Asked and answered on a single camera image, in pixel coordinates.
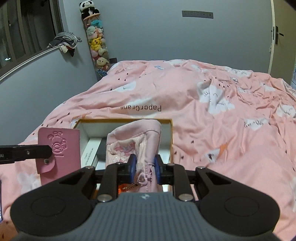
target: pink wallet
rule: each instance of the pink wallet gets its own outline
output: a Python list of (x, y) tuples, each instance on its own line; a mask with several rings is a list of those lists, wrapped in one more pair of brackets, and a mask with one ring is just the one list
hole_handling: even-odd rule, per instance
[(157, 120), (137, 120), (116, 128), (107, 136), (106, 166), (126, 163), (130, 154), (137, 156), (134, 183), (122, 191), (157, 192), (162, 187), (157, 184), (154, 158), (158, 154), (161, 124)]
[(42, 185), (81, 168), (79, 140), (78, 129), (39, 129), (38, 145), (49, 145), (52, 148), (52, 156), (49, 159), (36, 159)]

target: panda plush toy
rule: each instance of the panda plush toy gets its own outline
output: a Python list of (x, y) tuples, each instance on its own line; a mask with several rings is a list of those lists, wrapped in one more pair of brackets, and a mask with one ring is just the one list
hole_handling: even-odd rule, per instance
[(84, 1), (79, 4), (79, 8), (81, 11), (81, 17), (82, 19), (85, 19), (86, 17), (94, 14), (94, 13), (100, 13), (98, 9), (94, 7), (93, 1)]

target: wall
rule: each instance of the wall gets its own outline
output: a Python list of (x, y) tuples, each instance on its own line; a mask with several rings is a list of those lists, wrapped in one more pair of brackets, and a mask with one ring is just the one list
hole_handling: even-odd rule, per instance
[(22, 142), (56, 106), (96, 82), (79, 47), (73, 58), (56, 49), (13, 72), (0, 84), (0, 145)]
[[(270, 0), (94, 0), (110, 57), (120, 60), (195, 59), (267, 72)], [(181, 10), (213, 12), (183, 18)]]

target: bed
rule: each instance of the bed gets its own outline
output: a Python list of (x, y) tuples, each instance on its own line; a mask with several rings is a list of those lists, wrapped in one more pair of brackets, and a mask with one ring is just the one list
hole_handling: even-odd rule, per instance
[[(281, 215), (274, 233), (296, 235), (296, 91), (268, 74), (194, 60), (122, 61), (86, 92), (56, 107), (40, 127), (72, 128), (81, 119), (173, 120), (173, 161), (208, 168), (270, 195)], [(40, 186), (35, 160), (2, 165), (4, 221), (16, 234), (13, 201)]]

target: white small box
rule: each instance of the white small box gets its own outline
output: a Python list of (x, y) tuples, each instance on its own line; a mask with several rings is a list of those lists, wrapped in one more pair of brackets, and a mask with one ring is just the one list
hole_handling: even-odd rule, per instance
[[(81, 167), (94, 166), (96, 170), (105, 169), (105, 160), (98, 160), (96, 152), (102, 138), (117, 127), (138, 119), (80, 119), (74, 126), (80, 130)], [(161, 123), (161, 135), (159, 154), (163, 163), (172, 160), (173, 124), (172, 120), (159, 119)], [(168, 185), (163, 185), (163, 191), (168, 191)]]

